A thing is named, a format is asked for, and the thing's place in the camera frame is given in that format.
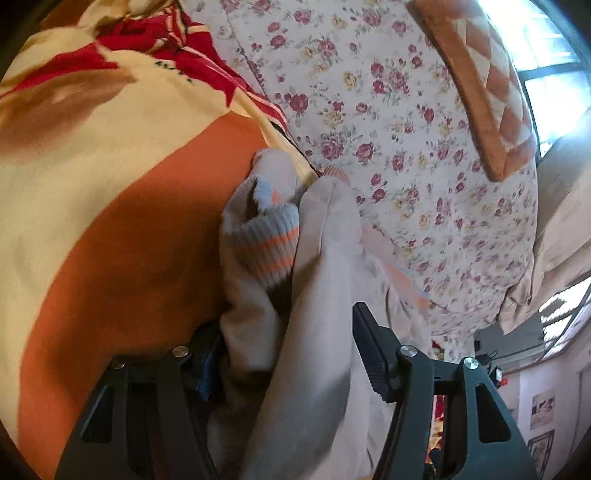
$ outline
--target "metal screw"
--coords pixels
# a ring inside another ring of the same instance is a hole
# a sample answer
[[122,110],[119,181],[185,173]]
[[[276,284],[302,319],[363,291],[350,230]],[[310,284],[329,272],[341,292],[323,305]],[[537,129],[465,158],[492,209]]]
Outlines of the metal screw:
[[476,370],[480,363],[478,363],[478,360],[476,360],[475,358],[468,356],[464,359],[464,365],[470,370]]
[[400,353],[404,356],[412,358],[417,354],[417,349],[412,345],[403,345],[402,347],[400,347]]
[[125,366],[125,360],[122,358],[114,358],[111,360],[111,368],[115,370],[121,370]]
[[179,345],[173,348],[173,355],[176,358],[182,358],[189,354],[189,347],[187,345]]

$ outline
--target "orange patterned pillow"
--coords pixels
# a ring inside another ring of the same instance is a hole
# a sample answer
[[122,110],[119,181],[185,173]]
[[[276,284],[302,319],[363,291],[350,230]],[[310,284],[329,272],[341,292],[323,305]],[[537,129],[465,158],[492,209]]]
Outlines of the orange patterned pillow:
[[489,177],[505,180],[535,157],[538,141],[499,34],[478,0],[414,0],[409,9],[456,81]]

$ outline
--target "pink rose pattern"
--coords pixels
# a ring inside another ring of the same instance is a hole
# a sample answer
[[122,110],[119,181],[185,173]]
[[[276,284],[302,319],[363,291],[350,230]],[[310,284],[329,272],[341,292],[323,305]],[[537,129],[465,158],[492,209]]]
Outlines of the pink rose pattern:
[[347,171],[361,213],[428,292],[446,359],[471,353],[525,271],[536,172],[488,180],[453,79],[405,2],[186,3],[221,58],[280,105],[309,161]]

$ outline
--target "picture frame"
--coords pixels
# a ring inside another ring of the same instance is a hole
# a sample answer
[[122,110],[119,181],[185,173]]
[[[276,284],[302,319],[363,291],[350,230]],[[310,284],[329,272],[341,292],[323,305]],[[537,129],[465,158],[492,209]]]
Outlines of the picture frame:
[[534,395],[531,400],[530,430],[543,427],[554,421],[555,389]]
[[546,465],[548,465],[548,458],[550,458],[553,443],[554,430],[538,435],[527,443],[527,448],[534,460],[535,471],[540,479],[544,476]]

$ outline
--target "black bracket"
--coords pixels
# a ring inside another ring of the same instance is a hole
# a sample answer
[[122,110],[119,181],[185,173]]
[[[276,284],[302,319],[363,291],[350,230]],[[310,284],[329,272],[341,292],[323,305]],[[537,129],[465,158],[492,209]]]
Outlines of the black bracket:
[[[517,425],[476,359],[439,362],[401,345],[365,303],[353,307],[353,337],[373,389],[396,402],[374,480],[537,478]],[[219,480],[199,420],[220,390],[223,351],[219,324],[211,323],[158,360],[114,359],[55,479]],[[446,396],[446,409],[443,448],[430,452],[431,465],[425,460],[433,395]]]
[[[374,480],[535,480],[534,464],[511,413],[471,357],[429,359],[378,326],[365,303],[353,307],[353,336],[372,388],[397,402]],[[425,465],[433,395],[446,396],[442,451]]]

